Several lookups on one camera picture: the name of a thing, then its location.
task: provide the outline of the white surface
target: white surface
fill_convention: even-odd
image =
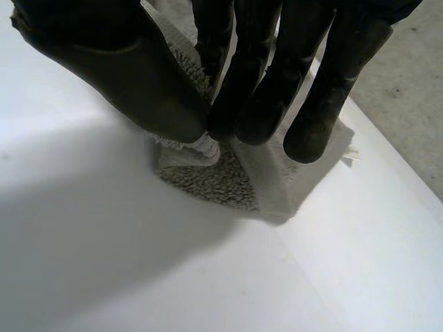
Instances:
[[[283,225],[155,178],[150,147],[0,4],[0,330],[442,331],[442,206],[359,109]]]

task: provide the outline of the gloved hand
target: gloved hand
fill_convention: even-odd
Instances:
[[[290,158],[318,160],[361,69],[391,35],[390,24],[421,0],[386,0],[384,7],[373,4],[378,1],[192,0],[196,49],[213,84],[228,53],[233,13],[237,20],[237,48],[208,116],[209,134],[220,141],[237,136],[247,144],[264,144],[291,106],[332,24],[318,75],[284,140]],[[275,55],[260,82],[280,13]]]

